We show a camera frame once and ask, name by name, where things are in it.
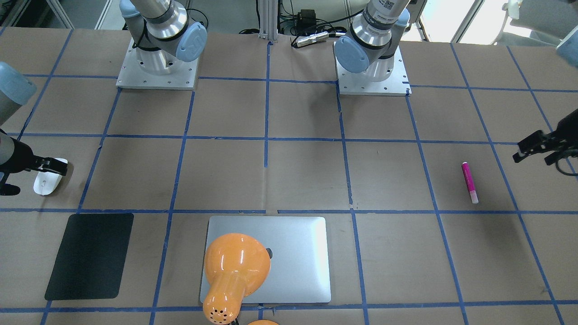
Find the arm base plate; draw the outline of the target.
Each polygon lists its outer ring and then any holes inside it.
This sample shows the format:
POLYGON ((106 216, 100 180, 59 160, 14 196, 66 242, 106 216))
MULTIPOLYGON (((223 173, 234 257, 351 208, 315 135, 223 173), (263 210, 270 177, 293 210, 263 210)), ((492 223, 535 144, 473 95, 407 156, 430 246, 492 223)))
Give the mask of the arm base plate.
POLYGON ((194 90, 200 59, 183 62, 163 51, 133 47, 131 39, 116 86, 132 90, 194 90))
POLYGON ((341 95, 406 96, 412 93, 400 47, 393 57, 378 59, 364 72, 349 72, 335 61, 341 95))

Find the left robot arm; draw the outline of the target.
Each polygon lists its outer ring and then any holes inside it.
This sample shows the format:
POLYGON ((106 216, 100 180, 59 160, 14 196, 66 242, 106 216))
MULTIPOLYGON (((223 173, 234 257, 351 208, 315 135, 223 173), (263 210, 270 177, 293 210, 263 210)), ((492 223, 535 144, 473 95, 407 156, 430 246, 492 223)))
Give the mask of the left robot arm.
MULTIPOLYGON (((334 43, 340 93, 345 95, 409 95, 411 88, 399 42, 409 25, 406 0, 371 0, 356 14, 348 32, 334 43)), ((577 113, 564 117, 548 134, 535 131, 517 144, 516 163, 545 153, 547 165, 578 154, 577 113)))

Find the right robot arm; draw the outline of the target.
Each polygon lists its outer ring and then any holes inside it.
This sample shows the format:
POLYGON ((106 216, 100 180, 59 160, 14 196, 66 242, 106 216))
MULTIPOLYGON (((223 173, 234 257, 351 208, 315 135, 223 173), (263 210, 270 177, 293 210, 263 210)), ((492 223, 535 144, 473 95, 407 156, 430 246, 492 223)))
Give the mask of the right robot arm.
MULTIPOLYGON (((130 90, 193 90, 208 31, 175 0, 122 0, 119 9, 132 43, 116 85, 130 90)), ((20 187, 7 183, 9 175, 37 171, 56 175, 68 172, 63 158, 36 156, 20 140, 1 132, 1 195, 13 196, 20 187)))

